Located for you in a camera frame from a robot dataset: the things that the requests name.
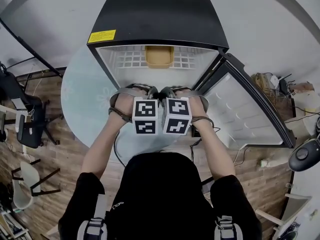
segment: light blue tabletop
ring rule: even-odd
[[[83,46],[72,57],[63,76],[61,106],[74,135],[90,147],[108,119],[110,97],[116,92],[95,57]],[[116,150],[124,163],[141,153],[154,152],[171,145],[178,137],[162,134],[163,109],[158,110],[158,135],[139,136],[131,123],[120,131]],[[110,160],[117,161],[112,150]]]

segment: yellow container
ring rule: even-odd
[[[146,45],[145,61],[151,69],[167,69],[174,62],[172,46]]]

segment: white cube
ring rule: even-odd
[[[158,134],[158,100],[135,97],[133,102],[132,124],[138,135]]]
[[[164,134],[186,135],[191,120],[192,114],[187,97],[166,98],[161,122]]]

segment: yellow label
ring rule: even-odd
[[[95,43],[95,42],[101,42],[101,41],[110,41],[115,38],[116,30],[108,30],[108,31],[100,31],[91,33],[88,44],[89,43]]]

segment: person's left hand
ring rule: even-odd
[[[136,90],[138,93],[141,93],[141,96],[147,94],[145,90],[141,90],[139,88],[132,89]],[[114,107],[126,116],[131,117],[134,109],[134,97],[125,93],[120,93],[116,99]],[[127,122],[124,121],[116,112],[111,112],[108,118],[108,123],[120,129]]]

